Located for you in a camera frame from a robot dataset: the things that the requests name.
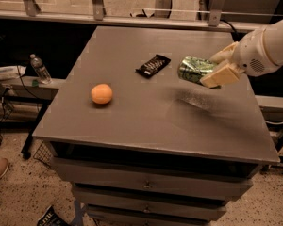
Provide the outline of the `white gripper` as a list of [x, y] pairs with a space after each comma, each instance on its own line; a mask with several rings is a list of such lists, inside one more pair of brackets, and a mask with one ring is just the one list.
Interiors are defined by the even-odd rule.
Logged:
[[210, 57], [209, 61], [220, 63], [211, 73], [200, 79], [203, 86], [215, 88], [237, 82], [242, 70], [249, 76], [262, 76], [279, 69], [269, 58], [264, 46], [266, 28], [256, 29]]

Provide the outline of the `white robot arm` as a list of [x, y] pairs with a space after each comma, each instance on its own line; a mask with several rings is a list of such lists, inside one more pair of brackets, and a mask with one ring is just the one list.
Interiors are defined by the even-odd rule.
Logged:
[[207, 88], [235, 83], [243, 73], [254, 77], [274, 73], [283, 66], [283, 20], [249, 32], [209, 61], [217, 66], [200, 79]]

